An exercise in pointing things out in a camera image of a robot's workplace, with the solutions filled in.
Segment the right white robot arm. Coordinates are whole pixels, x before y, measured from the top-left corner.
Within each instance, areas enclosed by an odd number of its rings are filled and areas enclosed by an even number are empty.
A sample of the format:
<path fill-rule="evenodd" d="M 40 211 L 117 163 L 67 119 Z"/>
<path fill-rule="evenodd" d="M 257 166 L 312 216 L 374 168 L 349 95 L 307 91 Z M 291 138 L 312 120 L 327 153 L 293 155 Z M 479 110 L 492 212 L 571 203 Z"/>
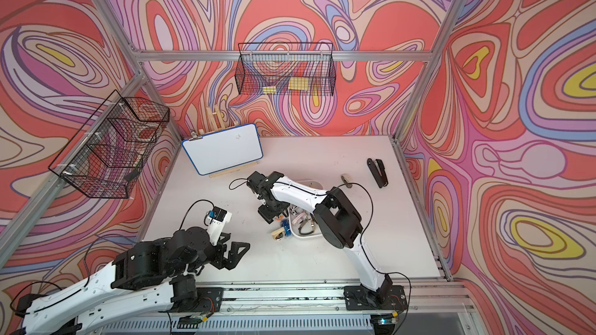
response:
<path fill-rule="evenodd" d="M 343 250 L 359 275 L 363 299 L 378 309 L 386 302 L 393 288 L 389 274 L 380 272 L 369 257 L 364 244 L 362 217 L 346 194 L 339 188 L 315 189 L 291 180 L 280 172 L 266 176 L 253 172 L 246 185 L 262 201 L 259 215 L 267 222 L 282 215 L 290 206 L 309 213 L 318 224 L 324 239 Z"/>

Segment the white pink kids watch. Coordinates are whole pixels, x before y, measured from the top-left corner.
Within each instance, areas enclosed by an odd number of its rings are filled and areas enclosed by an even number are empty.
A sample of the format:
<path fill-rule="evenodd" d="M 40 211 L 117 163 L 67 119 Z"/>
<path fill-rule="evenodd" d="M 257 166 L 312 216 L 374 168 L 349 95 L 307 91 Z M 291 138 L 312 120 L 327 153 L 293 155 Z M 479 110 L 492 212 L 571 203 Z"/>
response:
<path fill-rule="evenodd" d="M 306 211 L 298 212 L 296 215 L 293 216 L 292 224 L 296 225 L 298 223 L 301 223 L 303 220 L 307 219 L 309 215 L 310 214 Z"/>

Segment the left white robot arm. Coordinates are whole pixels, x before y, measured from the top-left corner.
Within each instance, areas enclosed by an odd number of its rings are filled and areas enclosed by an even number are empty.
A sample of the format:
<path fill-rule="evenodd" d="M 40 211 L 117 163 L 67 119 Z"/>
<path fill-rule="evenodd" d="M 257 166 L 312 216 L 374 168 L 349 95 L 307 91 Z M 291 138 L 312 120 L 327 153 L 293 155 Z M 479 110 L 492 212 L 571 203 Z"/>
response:
<path fill-rule="evenodd" d="M 86 279 L 51 294 L 26 294 L 13 307 L 18 334 L 84 334 L 148 312 L 200 308 L 196 278 L 212 265 L 237 267 L 251 245 L 201 227 L 144 241 Z"/>

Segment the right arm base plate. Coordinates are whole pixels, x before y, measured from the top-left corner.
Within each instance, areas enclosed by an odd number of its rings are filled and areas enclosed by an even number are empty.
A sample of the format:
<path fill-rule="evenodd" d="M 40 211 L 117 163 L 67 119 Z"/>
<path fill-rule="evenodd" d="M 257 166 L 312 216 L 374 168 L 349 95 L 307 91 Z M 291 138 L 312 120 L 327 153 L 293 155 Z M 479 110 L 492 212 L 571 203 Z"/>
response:
<path fill-rule="evenodd" d="M 402 285 L 391 286 L 386 296 L 380 296 L 361 285 L 345 286 L 343 294 L 348 311 L 390 310 L 401 313 L 408 308 L 408 296 Z"/>

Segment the brown strap watch front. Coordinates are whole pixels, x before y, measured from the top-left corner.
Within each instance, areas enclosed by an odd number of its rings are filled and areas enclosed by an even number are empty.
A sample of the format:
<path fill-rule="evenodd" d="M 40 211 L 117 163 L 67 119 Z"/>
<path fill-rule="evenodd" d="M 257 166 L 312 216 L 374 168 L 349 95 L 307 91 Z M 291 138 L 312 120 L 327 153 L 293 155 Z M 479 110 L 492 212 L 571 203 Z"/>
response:
<path fill-rule="evenodd" d="M 298 234 L 301 237 L 312 235 L 316 231 L 316 225 L 313 220 L 305 220 L 299 225 Z"/>

